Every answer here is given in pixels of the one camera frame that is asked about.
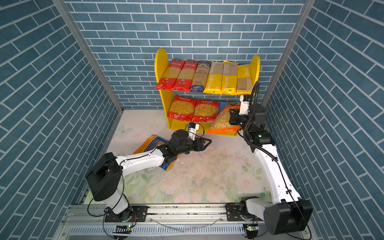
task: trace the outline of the red macaroni bag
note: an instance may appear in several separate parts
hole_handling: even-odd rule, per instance
[[[220,103],[208,100],[198,100],[193,114],[192,122],[213,122],[217,115]]]
[[[185,62],[172,90],[189,92],[198,63],[199,62],[195,60],[187,60]]]
[[[190,122],[195,110],[196,99],[184,98],[176,95],[170,105],[168,117],[180,121]]]
[[[164,72],[163,76],[159,80],[155,89],[172,90],[173,85],[176,82],[177,76],[185,64],[184,60],[172,59],[172,62]]]

